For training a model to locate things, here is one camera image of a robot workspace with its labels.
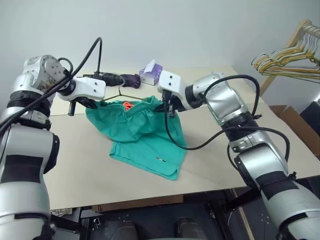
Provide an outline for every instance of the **table surface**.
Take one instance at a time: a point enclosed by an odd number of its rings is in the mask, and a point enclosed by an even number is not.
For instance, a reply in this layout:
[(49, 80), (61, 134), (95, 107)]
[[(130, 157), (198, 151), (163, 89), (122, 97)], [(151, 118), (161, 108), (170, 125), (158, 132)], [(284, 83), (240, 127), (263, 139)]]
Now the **table surface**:
[[(189, 83), (216, 71), (225, 76), (237, 74), (231, 67), (174, 69)], [(229, 81), (252, 109), (254, 91), (241, 79)], [(106, 98), (118, 94), (117, 87), (106, 89)], [(155, 95), (156, 86), (142, 84), (140, 89), (121, 87), (121, 93), (139, 98)], [(86, 118), (84, 107), (78, 105), (76, 115), (70, 117), (69, 103), (55, 98), (51, 108), (51, 131), (60, 138), (60, 150), (55, 168), (44, 175), (51, 209), (73, 208), (221, 190), (245, 186), (239, 173), (227, 158), (228, 139), (221, 135), (200, 150), (188, 151), (178, 180), (167, 180), (109, 157), (112, 141), (101, 134)], [(319, 175), (320, 162), (294, 132), (260, 98), (257, 122), (287, 135), (291, 142), (289, 171), (298, 178)], [(220, 130), (207, 107), (179, 113), (183, 134), (188, 146), (197, 146)], [(277, 135), (269, 134), (284, 153), (285, 143)]]

